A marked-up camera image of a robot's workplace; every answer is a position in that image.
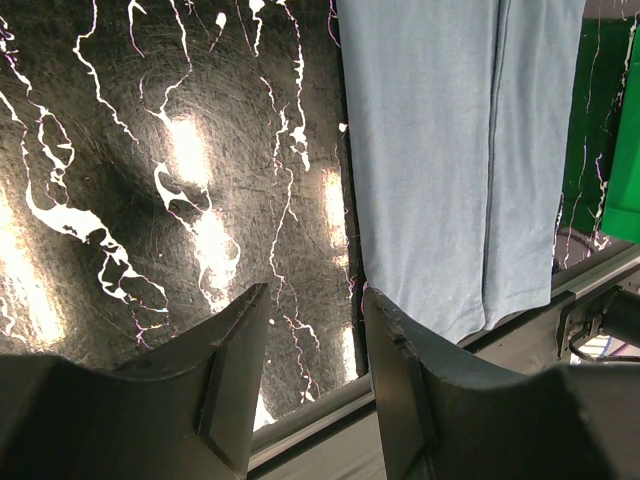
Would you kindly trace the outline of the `blue-grey t-shirt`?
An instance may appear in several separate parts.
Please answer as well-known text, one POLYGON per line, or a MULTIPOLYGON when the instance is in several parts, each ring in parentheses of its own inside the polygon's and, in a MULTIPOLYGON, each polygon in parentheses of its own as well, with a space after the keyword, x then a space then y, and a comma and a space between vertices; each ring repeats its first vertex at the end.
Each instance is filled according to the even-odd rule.
POLYGON ((451 342, 550 300, 584 8, 337 5, 367 283, 451 342))

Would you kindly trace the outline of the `green plastic bin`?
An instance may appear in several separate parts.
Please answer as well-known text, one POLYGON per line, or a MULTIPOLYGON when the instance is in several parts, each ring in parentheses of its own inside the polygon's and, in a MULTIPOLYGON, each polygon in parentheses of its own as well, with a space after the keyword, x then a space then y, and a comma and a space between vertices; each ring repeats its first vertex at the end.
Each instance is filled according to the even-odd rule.
POLYGON ((621 118, 601 230, 639 243, 639 20, 627 68, 621 118))

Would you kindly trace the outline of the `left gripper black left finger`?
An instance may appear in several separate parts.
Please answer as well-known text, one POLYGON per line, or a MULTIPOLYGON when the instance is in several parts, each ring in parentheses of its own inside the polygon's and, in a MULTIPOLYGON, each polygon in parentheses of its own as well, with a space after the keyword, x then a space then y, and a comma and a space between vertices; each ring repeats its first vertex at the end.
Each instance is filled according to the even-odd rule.
POLYGON ((269 318, 260 283, 110 371, 3 356, 2 477, 245 478, 269 318))

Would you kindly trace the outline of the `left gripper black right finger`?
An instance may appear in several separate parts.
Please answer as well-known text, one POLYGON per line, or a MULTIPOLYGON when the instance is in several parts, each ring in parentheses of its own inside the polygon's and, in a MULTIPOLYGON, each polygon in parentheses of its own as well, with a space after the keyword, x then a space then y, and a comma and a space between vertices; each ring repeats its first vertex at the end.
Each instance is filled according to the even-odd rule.
POLYGON ((522 375, 364 295, 369 365, 391 479, 635 479, 639 369, 522 375))

